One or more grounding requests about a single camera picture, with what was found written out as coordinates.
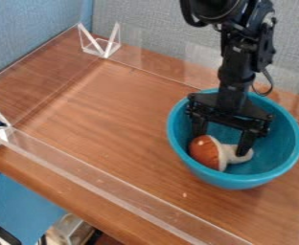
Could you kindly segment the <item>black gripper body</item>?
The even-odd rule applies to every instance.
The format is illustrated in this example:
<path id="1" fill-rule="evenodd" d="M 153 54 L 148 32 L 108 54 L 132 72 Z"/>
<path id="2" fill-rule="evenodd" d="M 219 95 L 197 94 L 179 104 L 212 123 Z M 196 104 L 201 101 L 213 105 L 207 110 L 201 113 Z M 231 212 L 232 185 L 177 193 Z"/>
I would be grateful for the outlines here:
<path id="1" fill-rule="evenodd" d="M 189 93 L 185 114 L 192 121 L 192 115 L 199 114 L 209 123 L 219 123 L 240 131 L 252 129 L 259 137 L 270 131 L 274 115 L 264 111 L 250 98 L 245 98 L 239 108 L 221 108 L 216 93 Z"/>

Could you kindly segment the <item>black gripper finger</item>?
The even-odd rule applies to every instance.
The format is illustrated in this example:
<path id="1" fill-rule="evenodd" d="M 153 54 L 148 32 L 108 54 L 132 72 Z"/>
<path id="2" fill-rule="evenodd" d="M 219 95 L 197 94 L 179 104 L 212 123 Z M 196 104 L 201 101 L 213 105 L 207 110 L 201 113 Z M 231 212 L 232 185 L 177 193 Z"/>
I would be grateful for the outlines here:
<path id="1" fill-rule="evenodd" d="M 247 129 L 241 132 L 237 148 L 236 148 L 236 155 L 244 156 L 250 149 L 254 146 L 254 141 L 256 139 L 256 131 L 252 129 Z"/>
<path id="2" fill-rule="evenodd" d="M 204 117 L 201 117 L 199 114 L 192 115 L 192 131 L 193 136 L 199 137 L 200 135 L 204 135 L 207 132 L 207 126 L 208 122 Z"/>

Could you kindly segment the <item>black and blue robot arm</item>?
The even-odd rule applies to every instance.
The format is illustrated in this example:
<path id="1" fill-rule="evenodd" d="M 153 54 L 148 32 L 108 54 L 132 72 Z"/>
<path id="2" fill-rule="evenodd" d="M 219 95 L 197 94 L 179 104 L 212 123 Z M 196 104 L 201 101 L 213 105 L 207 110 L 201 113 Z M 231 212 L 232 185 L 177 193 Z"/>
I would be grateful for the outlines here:
<path id="1" fill-rule="evenodd" d="M 188 25 L 212 26 L 221 35 L 219 90 L 188 95 L 187 114 L 193 135 L 219 123 L 241 131 L 236 156 L 248 153 L 256 138 L 267 135 L 272 115 L 254 105 L 248 91 L 258 73 L 266 74 L 276 53 L 274 48 L 275 9 L 271 0 L 179 0 Z"/>

